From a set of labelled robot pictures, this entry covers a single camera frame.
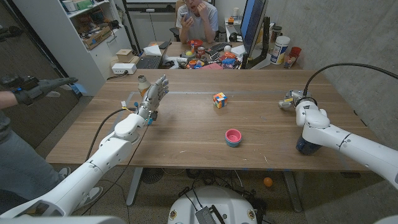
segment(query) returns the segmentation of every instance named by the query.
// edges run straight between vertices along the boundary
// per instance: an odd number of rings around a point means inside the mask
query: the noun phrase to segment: white robot body
[[[199,223],[195,216],[195,207],[197,210],[202,209],[199,202],[203,207],[210,208],[214,205],[226,224],[257,223],[251,204],[235,191],[225,187],[205,186],[195,189],[195,192],[197,197],[191,190],[187,192],[187,196],[183,195],[174,202],[170,209],[168,224]],[[211,215],[216,223],[220,223],[214,212]]]

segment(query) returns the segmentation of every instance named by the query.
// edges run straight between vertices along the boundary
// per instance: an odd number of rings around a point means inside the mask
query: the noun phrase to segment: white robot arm
[[[398,190],[398,151],[330,124],[326,111],[318,108],[310,93],[303,97],[303,91],[289,91],[279,107],[291,106],[296,110],[297,125],[303,127],[296,147],[301,153],[309,155],[321,146],[330,147],[384,177]]]
[[[146,122],[152,122],[152,115],[168,92],[168,83],[163,75],[151,85],[137,110],[120,121],[114,131],[101,141],[99,149],[54,189],[3,213],[0,218],[15,218],[25,214],[45,217],[70,215],[102,176],[131,154],[133,145],[140,141],[138,130]]]

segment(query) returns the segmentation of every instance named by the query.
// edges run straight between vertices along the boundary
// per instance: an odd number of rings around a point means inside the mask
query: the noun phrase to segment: wooden table
[[[287,91],[303,89],[315,71],[305,70],[137,70],[134,75],[110,80],[65,133],[51,153],[49,163],[82,164],[95,132],[121,101],[140,102],[137,76],[154,83],[169,79],[170,92],[158,108],[157,121],[149,126],[131,165],[136,166],[127,204],[134,203],[143,167],[283,170],[293,208],[302,207],[292,170],[365,171],[367,168],[329,148],[304,156],[295,145],[303,128],[295,124],[295,111],[279,109]],[[309,88],[331,122],[347,131],[376,140],[325,77],[316,77]],[[223,92],[228,105],[218,109],[212,96]],[[127,116],[108,120],[99,133],[93,153],[114,125]],[[224,134],[238,129],[243,140],[229,147]]]
[[[160,45],[160,44],[163,44],[163,42],[151,42],[150,45],[151,45],[151,44]],[[214,43],[212,43],[212,44],[209,44],[209,43],[207,43],[207,42],[204,42],[204,43],[203,43],[203,46],[207,49],[207,48],[209,48],[209,47],[211,47],[211,46],[213,46],[213,45],[216,45],[216,44],[219,44],[219,43],[214,42]],[[230,44],[232,45],[232,47],[237,47],[237,46],[242,45],[243,43],[242,43],[242,42],[239,42],[239,43],[237,43],[237,42],[231,42]],[[167,49],[166,54],[167,54],[167,56],[169,56],[169,57],[179,57],[179,56],[181,55],[182,52],[185,52],[186,50],[190,50],[190,49],[191,49],[191,46],[188,45],[188,44],[182,44],[181,42],[172,42],[172,44],[171,44],[171,45],[169,46],[169,48]],[[300,69],[302,69],[302,67],[300,67],[300,65],[297,64],[297,63],[294,64],[294,65],[292,66],[292,68],[290,68],[290,70],[300,70]],[[265,66],[265,67],[262,68],[261,70],[287,70],[287,69],[284,68],[284,66],[283,66],[282,64],[281,64],[281,65],[270,64],[270,65],[268,65],[268,66]]]

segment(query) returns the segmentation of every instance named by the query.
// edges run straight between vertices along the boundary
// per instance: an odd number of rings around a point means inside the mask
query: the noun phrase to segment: orange ball
[[[272,179],[269,177],[264,178],[264,185],[267,187],[271,187],[272,186]]]

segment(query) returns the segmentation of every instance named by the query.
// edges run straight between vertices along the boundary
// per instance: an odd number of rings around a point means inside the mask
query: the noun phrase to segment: pink bowl
[[[225,132],[225,138],[230,142],[240,142],[242,134],[236,129],[229,129]]]

